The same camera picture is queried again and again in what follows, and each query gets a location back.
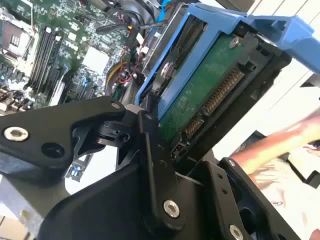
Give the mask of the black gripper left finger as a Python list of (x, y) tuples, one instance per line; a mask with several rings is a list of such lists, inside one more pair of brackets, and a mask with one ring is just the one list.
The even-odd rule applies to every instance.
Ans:
[(156, 118), (109, 96), (2, 116), (0, 173), (47, 189), (72, 162), (117, 147), (120, 168), (137, 165), (142, 216), (150, 232), (179, 232), (186, 222), (179, 185)]

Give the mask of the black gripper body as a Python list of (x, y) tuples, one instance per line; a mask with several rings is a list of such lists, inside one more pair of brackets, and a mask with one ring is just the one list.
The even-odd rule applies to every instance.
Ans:
[(118, 170), (57, 203), (43, 220), (39, 240), (222, 240), (209, 217), (205, 188), (176, 174), (186, 222), (176, 234), (151, 233), (141, 213), (139, 168)]

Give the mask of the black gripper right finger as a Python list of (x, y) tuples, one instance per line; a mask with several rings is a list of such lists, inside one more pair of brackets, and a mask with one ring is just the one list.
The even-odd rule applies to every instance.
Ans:
[(298, 235), (230, 158), (199, 165), (215, 240), (297, 240)]

